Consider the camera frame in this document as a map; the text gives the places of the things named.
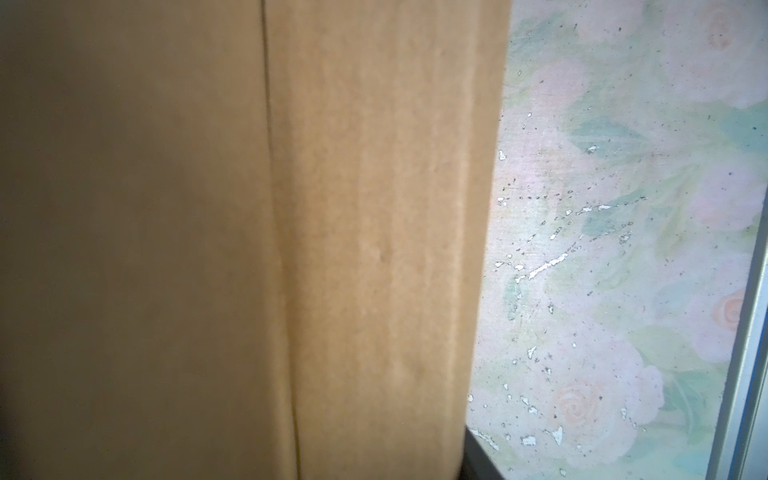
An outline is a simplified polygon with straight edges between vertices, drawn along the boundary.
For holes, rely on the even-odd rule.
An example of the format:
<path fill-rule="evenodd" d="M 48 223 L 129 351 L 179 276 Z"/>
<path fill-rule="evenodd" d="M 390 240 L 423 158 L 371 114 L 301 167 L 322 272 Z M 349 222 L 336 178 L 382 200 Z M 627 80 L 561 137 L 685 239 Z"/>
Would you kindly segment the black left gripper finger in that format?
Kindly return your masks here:
<path fill-rule="evenodd" d="M 474 435 L 472 433 L 466 433 L 459 480 L 503 479 L 504 477 L 482 449 Z"/>

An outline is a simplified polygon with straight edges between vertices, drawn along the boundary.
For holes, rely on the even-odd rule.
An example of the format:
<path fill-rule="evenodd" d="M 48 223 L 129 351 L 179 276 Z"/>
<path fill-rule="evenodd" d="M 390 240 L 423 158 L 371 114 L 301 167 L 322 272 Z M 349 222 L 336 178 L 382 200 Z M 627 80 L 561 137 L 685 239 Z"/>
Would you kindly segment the brown cardboard box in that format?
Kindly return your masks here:
<path fill-rule="evenodd" d="M 510 13 L 3 2 L 2 477 L 459 478 Z"/>

